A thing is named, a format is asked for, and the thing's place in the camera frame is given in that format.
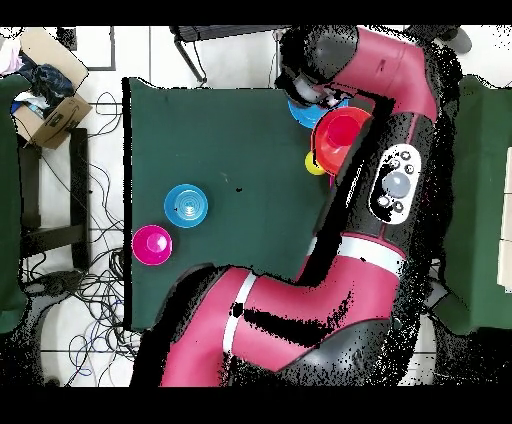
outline metal frame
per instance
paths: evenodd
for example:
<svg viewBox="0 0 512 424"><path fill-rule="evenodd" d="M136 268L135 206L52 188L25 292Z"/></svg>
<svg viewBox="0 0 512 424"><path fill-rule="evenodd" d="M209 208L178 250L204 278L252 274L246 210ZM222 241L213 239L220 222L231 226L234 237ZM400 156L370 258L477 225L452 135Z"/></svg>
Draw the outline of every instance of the metal frame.
<svg viewBox="0 0 512 424"><path fill-rule="evenodd" d="M208 25L208 26L170 26L171 33L174 34L174 45L185 60L188 67L194 74L199 83L206 83L206 77L199 74L196 66L190 59L183 47L183 42L190 43L201 40L211 40L215 38L231 37L235 35L252 34L255 32L271 31L276 29L288 28L290 25Z"/></svg>
<svg viewBox="0 0 512 424"><path fill-rule="evenodd" d="M88 137L85 128L71 132L69 158L71 168L70 216L71 225L57 228L39 228L39 159L40 148L29 145L20 148L22 181L22 256L27 258L47 250L71 245L73 266L88 270L91 263L89 242L89 172L87 157Z"/></svg>

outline table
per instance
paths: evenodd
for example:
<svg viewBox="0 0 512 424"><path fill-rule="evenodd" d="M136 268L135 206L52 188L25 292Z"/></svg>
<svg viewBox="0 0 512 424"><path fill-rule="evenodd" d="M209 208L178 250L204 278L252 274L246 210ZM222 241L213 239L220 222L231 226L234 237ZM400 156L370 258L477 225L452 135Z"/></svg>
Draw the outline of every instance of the table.
<svg viewBox="0 0 512 424"><path fill-rule="evenodd" d="M132 258L132 323L151 327L172 284L193 265L253 267L293 279L329 191L304 166L311 130L273 89L159 90L130 79L132 232L163 226L173 254L158 267ZM168 191L200 187L209 202L197 227L164 214Z"/></svg>

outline cardboard box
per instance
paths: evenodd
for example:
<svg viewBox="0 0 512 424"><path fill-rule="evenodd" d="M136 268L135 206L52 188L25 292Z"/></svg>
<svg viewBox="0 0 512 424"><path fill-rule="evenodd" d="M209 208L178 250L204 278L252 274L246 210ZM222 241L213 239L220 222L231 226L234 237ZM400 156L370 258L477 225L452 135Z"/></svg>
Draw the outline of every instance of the cardboard box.
<svg viewBox="0 0 512 424"><path fill-rule="evenodd" d="M21 49L37 65L52 65L68 78L76 89L88 75L87 68L66 47L44 28L28 28L20 36ZM14 116L18 134L41 147L56 149L92 107L78 94L66 97L46 120L27 106L21 106Z"/></svg>

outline white button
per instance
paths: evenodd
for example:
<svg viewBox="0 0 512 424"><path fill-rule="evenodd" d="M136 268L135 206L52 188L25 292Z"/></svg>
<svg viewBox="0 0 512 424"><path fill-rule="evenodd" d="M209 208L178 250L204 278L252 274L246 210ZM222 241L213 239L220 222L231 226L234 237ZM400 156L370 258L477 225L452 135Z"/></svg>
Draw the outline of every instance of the white button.
<svg viewBox="0 0 512 424"><path fill-rule="evenodd" d="M389 205L389 199L387 197L379 197L379 200L377 201L379 202L379 205L382 206L383 208Z"/></svg>

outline red bowl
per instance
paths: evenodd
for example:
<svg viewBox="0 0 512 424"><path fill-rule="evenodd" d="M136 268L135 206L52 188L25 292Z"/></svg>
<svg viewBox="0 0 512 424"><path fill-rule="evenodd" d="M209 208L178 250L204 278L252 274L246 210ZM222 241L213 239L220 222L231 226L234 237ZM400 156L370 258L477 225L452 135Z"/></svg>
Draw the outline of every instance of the red bowl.
<svg viewBox="0 0 512 424"><path fill-rule="evenodd" d="M315 125L311 134L311 151L325 171L336 176L364 122L371 115L357 107L331 110Z"/></svg>

